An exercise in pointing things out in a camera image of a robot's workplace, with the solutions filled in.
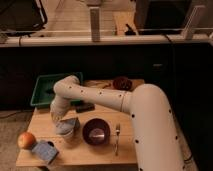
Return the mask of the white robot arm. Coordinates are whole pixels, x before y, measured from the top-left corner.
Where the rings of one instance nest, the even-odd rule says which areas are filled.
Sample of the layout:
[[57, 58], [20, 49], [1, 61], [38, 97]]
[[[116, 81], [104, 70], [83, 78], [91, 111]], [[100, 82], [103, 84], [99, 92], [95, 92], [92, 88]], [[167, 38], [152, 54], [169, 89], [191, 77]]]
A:
[[133, 126], [138, 171], [184, 171], [184, 160], [169, 100], [153, 84], [141, 84], [133, 91], [86, 87], [70, 75], [53, 86], [51, 114], [64, 117], [72, 99], [108, 107], [129, 114]]

